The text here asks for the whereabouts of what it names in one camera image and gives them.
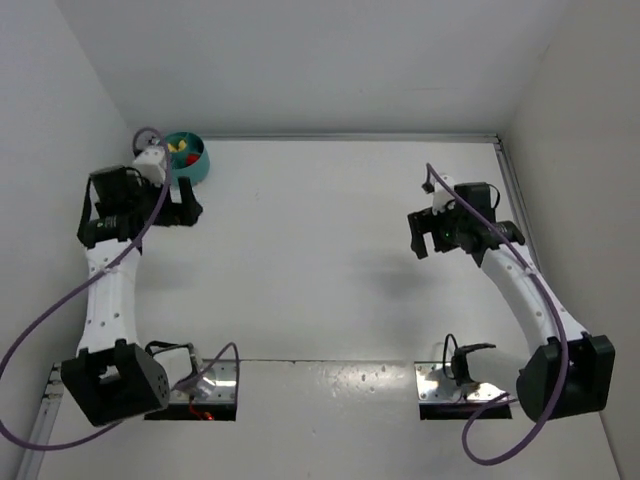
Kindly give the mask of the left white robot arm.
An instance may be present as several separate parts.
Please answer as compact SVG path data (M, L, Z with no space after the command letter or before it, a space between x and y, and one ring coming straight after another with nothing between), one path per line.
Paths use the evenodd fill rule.
M87 181L77 237L93 282L83 334L75 357L61 365L61 379L96 427L166 409L171 390L197 373L192 344L142 347L135 319L145 224L192 226L203 211L189 178L179 178L178 187L180 199L173 201L125 166L95 171Z

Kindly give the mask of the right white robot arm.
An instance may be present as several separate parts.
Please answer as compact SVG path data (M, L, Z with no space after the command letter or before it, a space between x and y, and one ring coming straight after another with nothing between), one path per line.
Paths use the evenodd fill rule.
M443 186L426 181L430 207L408 216L411 249L427 257L425 238L438 253L460 249L497 287L520 326L526 358L506 354L493 343L457 346L445 371L458 386L491 383L515 396L536 421L599 412L607 405L615 348L605 335L592 335L561 304L537 270L524 235L511 221L499 221L500 197L485 182Z

